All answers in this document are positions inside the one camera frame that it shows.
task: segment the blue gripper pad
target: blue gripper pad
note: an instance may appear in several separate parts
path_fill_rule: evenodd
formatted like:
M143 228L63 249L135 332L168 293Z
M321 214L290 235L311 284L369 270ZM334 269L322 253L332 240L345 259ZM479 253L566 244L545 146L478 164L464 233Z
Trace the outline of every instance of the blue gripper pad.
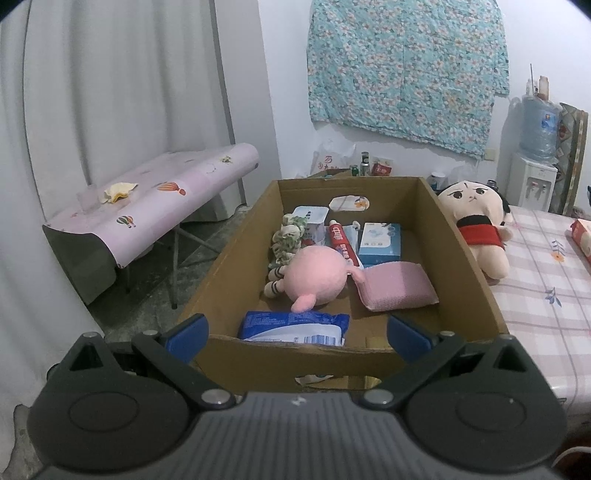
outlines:
M435 346L434 337L411 325L394 315L388 319L388 343L406 363L414 362Z
M167 352L188 364L207 343L209 324L205 315L196 313L160 337Z

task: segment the bed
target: bed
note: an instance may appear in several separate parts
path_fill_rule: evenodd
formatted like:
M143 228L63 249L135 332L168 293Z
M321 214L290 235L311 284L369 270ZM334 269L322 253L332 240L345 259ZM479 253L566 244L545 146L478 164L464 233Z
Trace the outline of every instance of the bed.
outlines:
M509 331L535 360L569 418L591 430L591 265L572 218L512 207L509 277L491 286Z

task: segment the white plastic container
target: white plastic container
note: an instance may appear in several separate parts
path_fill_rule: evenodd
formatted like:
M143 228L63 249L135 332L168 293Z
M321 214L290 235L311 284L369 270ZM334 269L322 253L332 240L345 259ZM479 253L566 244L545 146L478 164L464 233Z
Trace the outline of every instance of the white plastic container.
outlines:
M445 182L446 175L439 171L431 172L431 174L427 177L427 183L429 186L436 192L443 188L443 183Z
M301 241L302 245L324 245L324 240L326 239L324 221L328 214L329 210L327 207L301 206L294 210L293 215L308 220Z

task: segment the cardboard box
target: cardboard box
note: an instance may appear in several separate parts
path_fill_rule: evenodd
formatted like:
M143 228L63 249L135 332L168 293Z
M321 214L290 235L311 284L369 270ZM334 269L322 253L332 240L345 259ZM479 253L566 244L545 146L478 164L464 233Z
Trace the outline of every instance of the cardboard box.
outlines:
M578 219L572 224L573 240L591 263L591 222Z
M269 185L209 273L187 303L183 320L200 312L209 320L210 338L194 360L209 378L243 393L301 391L295 377L346 377L345 387L366 384L367 377L385 378L404 363L385 342L387 313L369 312L352 280L323 312L351 316L345 346L328 347L244 342L236 338L248 310L289 311L285 296L261 294L271 259L271 237L284 213L300 205L327 206L334 197L360 195L369 199L364 212L329 212L329 220L349 225L399 223L402 260L423 265L440 303L397 314L431 332L452 330L469 341L490 339L508 330L501 312L455 223L441 210L424 179L414 177L342 177L274 181Z

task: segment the plastic bag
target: plastic bag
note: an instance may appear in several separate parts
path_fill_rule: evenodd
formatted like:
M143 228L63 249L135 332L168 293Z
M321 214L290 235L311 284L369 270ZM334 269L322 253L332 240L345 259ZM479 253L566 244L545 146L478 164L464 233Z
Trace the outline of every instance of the plastic bag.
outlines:
M354 156L355 144L351 144L349 147L339 148L332 140L325 140L319 146L318 150L314 152L310 175L325 170L349 168L351 164L355 163L353 161Z
M476 167L471 163L466 162L463 165L455 167L445 178L445 180L443 180L443 187L441 189L445 190L446 188L451 187L462 180L477 181Z

